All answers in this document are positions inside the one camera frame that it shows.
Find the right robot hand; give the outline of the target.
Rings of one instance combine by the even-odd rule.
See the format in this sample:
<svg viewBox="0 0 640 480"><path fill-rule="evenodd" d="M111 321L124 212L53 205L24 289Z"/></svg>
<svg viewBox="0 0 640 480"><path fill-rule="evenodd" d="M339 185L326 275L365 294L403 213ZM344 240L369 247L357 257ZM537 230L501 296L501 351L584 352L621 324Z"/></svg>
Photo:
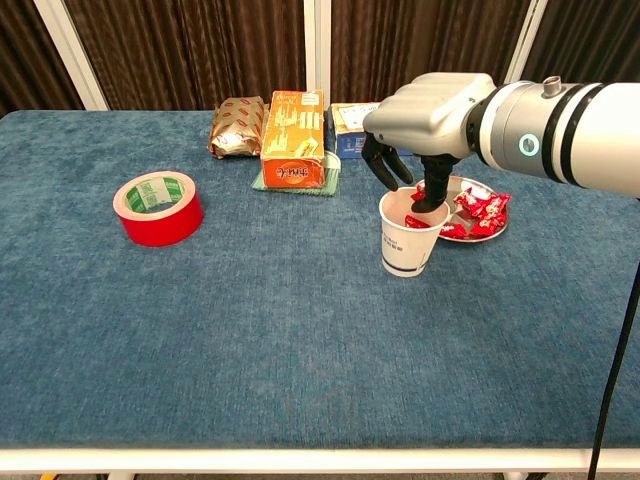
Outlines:
<svg viewBox="0 0 640 480"><path fill-rule="evenodd" d="M472 153L467 117L495 89L485 73L432 72L415 78L365 116L362 158L388 190L397 191L400 181L413 181L398 151L418 156L425 194L411 210L435 211L445 202L453 166Z"/></svg>

